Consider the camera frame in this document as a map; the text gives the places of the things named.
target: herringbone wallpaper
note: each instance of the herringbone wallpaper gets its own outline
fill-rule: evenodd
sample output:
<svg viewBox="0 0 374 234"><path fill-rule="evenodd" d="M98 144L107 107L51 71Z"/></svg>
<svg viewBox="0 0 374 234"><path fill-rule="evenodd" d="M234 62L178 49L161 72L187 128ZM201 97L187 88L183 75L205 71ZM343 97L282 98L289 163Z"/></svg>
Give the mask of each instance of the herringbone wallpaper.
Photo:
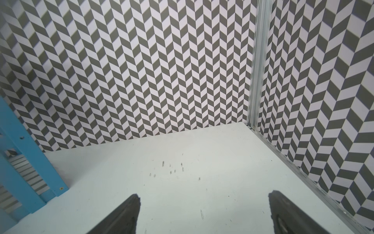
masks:
<svg viewBox="0 0 374 234"><path fill-rule="evenodd" d="M374 228L373 0L276 0L258 130Z"/></svg>
<svg viewBox="0 0 374 234"><path fill-rule="evenodd" d="M256 0L1 4L1 95L45 151L246 119Z"/></svg>

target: blue wooden frame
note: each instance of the blue wooden frame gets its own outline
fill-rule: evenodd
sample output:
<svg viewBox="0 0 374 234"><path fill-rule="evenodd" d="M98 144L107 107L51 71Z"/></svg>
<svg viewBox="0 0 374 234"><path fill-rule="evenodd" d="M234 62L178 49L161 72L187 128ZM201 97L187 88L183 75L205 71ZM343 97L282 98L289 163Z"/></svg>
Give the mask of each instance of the blue wooden frame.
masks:
<svg viewBox="0 0 374 234"><path fill-rule="evenodd" d="M17 222L11 216L0 209L0 233L4 233L16 224Z"/></svg>
<svg viewBox="0 0 374 234"><path fill-rule="evenodd" d="M14 149L17 153L23 154L50 189L38 195L8 161L4 152L9 149ZM10 214L0 209L0 233L14 226L29 213L34 213L43 207L55 196L59 196L68 190L67 185L34 139L1 97L0 183L22 204Z"/></svg>
<svg viewBox="0 0 374 234"><path fill-rule="evenodd" d="M0 183L30 213L34 213L46 204L5 157L0 157Z"/></svg>
<svg viewBox="0 0 374 234"><path fill-rule="evenodd" d="M56 196L66 192L67 185L1 97L0 111L0 132L8 139L7 145L12 144L25 156Z"/></svg>

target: white tabletop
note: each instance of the white tabletop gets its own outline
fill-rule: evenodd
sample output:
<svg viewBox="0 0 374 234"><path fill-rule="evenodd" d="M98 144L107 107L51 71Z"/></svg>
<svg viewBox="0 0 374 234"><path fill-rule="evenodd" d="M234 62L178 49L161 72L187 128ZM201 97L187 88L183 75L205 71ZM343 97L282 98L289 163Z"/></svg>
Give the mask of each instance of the white tabletop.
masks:
<svg viewBox="0 0 374 234"><path fill-rule="evenodd" d="M352 233L243 123L46 155L69 191L6 234L84 234L134 193L137 233L270 234L273 190L331 234Z"/></svg>

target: white floor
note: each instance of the white floor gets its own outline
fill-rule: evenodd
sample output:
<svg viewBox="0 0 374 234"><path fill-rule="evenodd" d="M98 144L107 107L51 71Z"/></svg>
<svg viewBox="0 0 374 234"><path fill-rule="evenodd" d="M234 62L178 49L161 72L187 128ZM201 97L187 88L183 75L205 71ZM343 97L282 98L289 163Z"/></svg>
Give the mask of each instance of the white floor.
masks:
<svg viewBox="0 0 374 234"><path fill-rule="evenodd" d="M134 193L137 233L271 234L273 190L331 234L352 233L243 123L47 156L70 190L7 234L84 234Z"/></svg>

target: gray and white zigzag pattern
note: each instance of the gray and white zigzag pattern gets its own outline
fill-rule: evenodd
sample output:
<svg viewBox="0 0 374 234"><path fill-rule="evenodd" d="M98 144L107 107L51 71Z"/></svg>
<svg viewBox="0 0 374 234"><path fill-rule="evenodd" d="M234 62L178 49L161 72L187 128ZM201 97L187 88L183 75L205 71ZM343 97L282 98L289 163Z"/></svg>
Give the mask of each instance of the gray and white zigzag pattern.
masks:
<svg viewBox="0 0 374 234"><path fill-rule="evenodd" d="M374 228L373 0L276 0L258 130Z"/></svg>
<svg viewBox="0 0 374 234"><path fill-rule="evenodd" d="M1 95L45 151L246 119L255 0L1 4Z"/></svg>

